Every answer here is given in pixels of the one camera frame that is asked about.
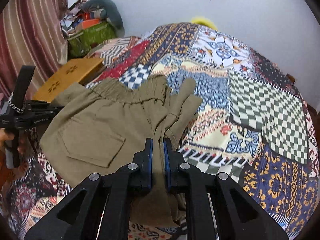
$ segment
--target bed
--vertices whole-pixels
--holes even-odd
[[[137,89],[149,75],[163,74],[176,93],[184,78],[194,78],[195,94],[203,102],[186,127],[178,151],[202,172],[228,173],[290,239],[298,235],[318,204],[318,149],[307,103],[276,64],[235,37],[192,23],[159,26],[141,38],[105,41],[87,57],[104,59],[104,68],[86,84],[88,89],[106,77]],[[246,88],[252,89],[247,96],[235,97]],[[250,101],[259,89],[262,94]],[[266,94],[273,105],[275,100],[285,103],[272,111],[259,108],[268,101]],[[256,107],[241,110],[248,105],[246,100]],[[281,118],[274,116],[286,109],[287,116],[292,112],[300,120],[299,125],[296,123],[295,130],[293,120],[286,125],[278,122],[275,127],[285,126],[287,132],[276,133],[272,122]],[[270,120],[270,112],[270,123],[257,118]],[[292,133],[287,146],[277,137],[282,132]],[[298,142],[295,139],[299,139],[299,148],[293,148]],[[36,129],[30,131],[29,141],[34,154],[4,185],[0,206],[20,239],[72,190],[45,158]],[[179,224],[154,228],[130,223],[128,239],[186,239],[186,219]]]

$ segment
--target red patterned fabric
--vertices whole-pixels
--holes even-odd
[[[123,73],[126,72],[126,70],[132,66],[138,57],[146,50],[149,43],[150,41],[143,41],[124,53],[118,60],[116,60],[115,63],[108,67],[100,77],[96,79],[96,82],[104,80],[106,77],[121,77]]]

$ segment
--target metal screw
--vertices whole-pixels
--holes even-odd
[[[92,181],[95,181],[95,180],[99,179],[99,174],[98,173],[91,173],[89,176],[89,179]]]
[[[130,163],[130,164],[128,164],[128,169],[129,169],[129,170],[135,170],[136,168],[138,168],[137,163]]]
[[[220,172],[218,174],[219,179],[226,180],[229,176],[225,172]]]
[[[181,163],[180,164],[180,168],[187,170],[190,168],[190,164],[189,163]]]

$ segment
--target curtain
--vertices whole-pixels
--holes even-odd
[[[0,92],[8,98],[22,65],[36,70],[26,94],[37,89],[67,62],[67,41],[60,20],[67,0],[10,0],[0,15]]]

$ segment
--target wooden box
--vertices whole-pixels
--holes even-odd
[[[34,94],[33,100],[51,102],[60,92],[73,82],[89,82],[102,68],[102,58],[76,58],[69,60],[54,73]]]

